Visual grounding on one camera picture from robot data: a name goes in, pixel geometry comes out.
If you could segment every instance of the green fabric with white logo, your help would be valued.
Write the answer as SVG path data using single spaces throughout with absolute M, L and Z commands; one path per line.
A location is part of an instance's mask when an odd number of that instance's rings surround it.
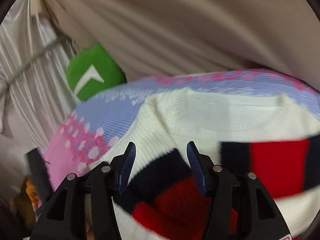
M 66 76 L 70 89 L 82 101 L 125 82 L 124 73 L 100 44 L 76 55 Z

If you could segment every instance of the white satin fabric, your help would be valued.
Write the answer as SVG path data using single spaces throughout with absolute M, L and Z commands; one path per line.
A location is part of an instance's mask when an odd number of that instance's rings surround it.
M 31 17 L 30 0 L 16 0 L 0 26 L 0 85 L 5 86 L 5 81 L 56 39 L 49 20 Z M 35 147 L 46 148 L 78 103 L 65 78 L 65 68 L 73 56 L 71 44 L 64 39 L 31 62 L 9 85 L 14 107 Z

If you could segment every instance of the beige curtain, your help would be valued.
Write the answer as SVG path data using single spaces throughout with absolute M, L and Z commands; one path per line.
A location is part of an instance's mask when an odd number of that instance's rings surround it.
M 320 90 L 320 23 L 306 0 L 32 0 L 80 47 L 101 43 L 129 81 L 266 66 Z

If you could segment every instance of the metal pin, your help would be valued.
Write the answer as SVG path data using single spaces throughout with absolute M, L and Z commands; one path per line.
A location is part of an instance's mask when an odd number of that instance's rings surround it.
M 67 180 L 73 180 L 76 177 L 76 175 L 74 173 L 70 173 L 67 176 Z
M 111 171 L 111 168 L 110 168 L 109 166 L 103 166 L 103 167 L 101 168 L 101 171 L 102 171 L 102 172 L 109 172 L 109 171 Z
M 222 167 L 220 165 L 214 165 L 213 170 L 216 172 L 220 172 L 220 171 L 222 171 Z
M 250 172 L 250 173 L 248 174 L 248 177 L 249 177 L 250 179 L 256 179 L 256 178 L 257 178 L 257 175 L 254 174 L 253 172 Z

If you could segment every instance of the laundry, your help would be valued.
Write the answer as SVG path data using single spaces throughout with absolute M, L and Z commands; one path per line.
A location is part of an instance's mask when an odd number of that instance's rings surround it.
M 84 175 L 90 163 L 107 153 L 130 128 L 149 95 L 185 87 L 202 93 L 252 97 L 283 93 L 320 119 L 320 94 L 296 79 L 270 70 L 149 77 L 100 92 L 82 102 L 65 119 L 44 153 L 45 160 L 51 163 L 48 171 L 53 188 L 70 172 Z M 93 147 L 99 147 L 100 152 L 95 159 L 89 157 Z
M 11 212 L 21 218 L 29 229 L 33 229 L 36 224 L 35 209 L 38 200 L 37 191 L 32 185 L 30 176 L 25 177 L 21 192 L 10 199 Z
M 131 234 L 135 232 L 137 239 L 158 239 L 159 235 L 178 239 L 181 235 L 175 232 L 184 232 L 183 236 L 186 236 L 190 231 L 195 232 L 192 228 L 198 230 L 190 237 L 197 239 L 201 234 L 208 201 L 197 191 L 188 166 L 186 145 L 190 140 L 215 164 L 225 164 L 232 171 L 244 164 L 242 173 L 253 169 L 258 176 L 261 175 L 262 182 L 266 182 L 272 194 L 282 197 L 276 199 L 276 203 L 290 232 L 298 236 L 306 230 L 320 207 L 320 202 L 315 200 L 320 194 L 319 187 L 314 187 L 319 178 L 316 182 L 304 180 L 308 178 L 305 166 L 312 162 L 310 158 L 314 157 L 313 148 L 317 149 L 316 135 L 319 132 L 319 121 L 283 95 L 247 97 L 182 89 L 148 97 L 128 132 L 99 160 L 111 161 L 124 152 L 130 141 L 136 144 L 137 155 L 128 192 L 122 198 L 114 199 L 122 238 L 132 239 Z M 228 154 L 223 149 L 233 144 L 221 144 L 226 141 L 243 142 L 237 144 L 231 153 L 239 157 L 242 154 L 243 158 L 238 159 L 239 165 L 228 161 Z M 265 142 L 266 146 L 261 147 L 259 142 Z M 272 151 L 277 146 L 279 149 L 269 156 L 274 158 L 274 165 L 270 169 L 264 168 L 264 164 L 269 162 L 263 162 L 259 156 L 267 154 L 264 149 Z M 289 156 L 295 157 L 285 162 Z M 289 175 L 293 174 L 295 171 L 290 171 L 293 164 L 299 169 L 287 186 L 284 185 L 289 179 L 286 176 L 283 184 L 279 179 L 276 184 L 265 180 L 268 174 L 274 177 L 274 170 L 280 168 L 288 169 Z M 286 208 L 288 201 L 296 207 L 304 203 L 302 213 L 299 208 L 297 212 Z M 193 210 L 199 210 L 196 215 L 199 219 L 191 218 Z M 302 222 L 296 225 L 301 215 L 304 216 Z

